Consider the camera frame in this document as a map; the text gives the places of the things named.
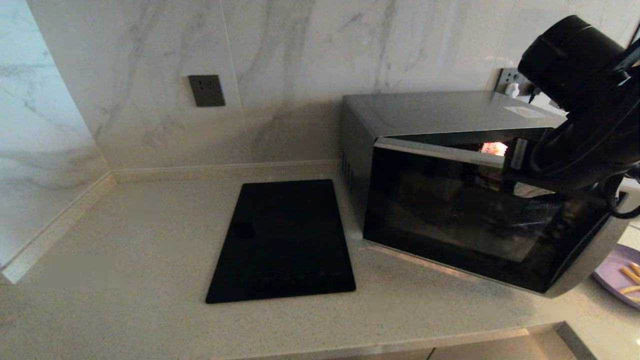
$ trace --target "white marble backsplash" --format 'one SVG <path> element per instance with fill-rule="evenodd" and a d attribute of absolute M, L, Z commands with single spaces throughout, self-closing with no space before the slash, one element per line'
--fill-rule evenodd
<path fill-rule="evenodd" d="M 337 157 L 345 94 L 493 88 L 577 13 L 626 45 L 640 0 L 28 0 L 115 169 Z M 218 74 L 224 108 L 187 75 Z"/>
<path fill-rule="evenodd" d="M 0 266 L 108 171 L 24 0 L 0 3 Z"/>

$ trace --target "silver microwave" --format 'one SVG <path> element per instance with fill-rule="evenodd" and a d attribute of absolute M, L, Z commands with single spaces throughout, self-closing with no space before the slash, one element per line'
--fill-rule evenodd
<path fill-rule="evenodd" d="M 349 95 L 342 173 L 367 241 L 546 297 L 585 279 L 628 225 L 501 177 L 505 143 L 564 121 L 495 92 Z M 640 203 L 623 188 L 623 209 Z"/>

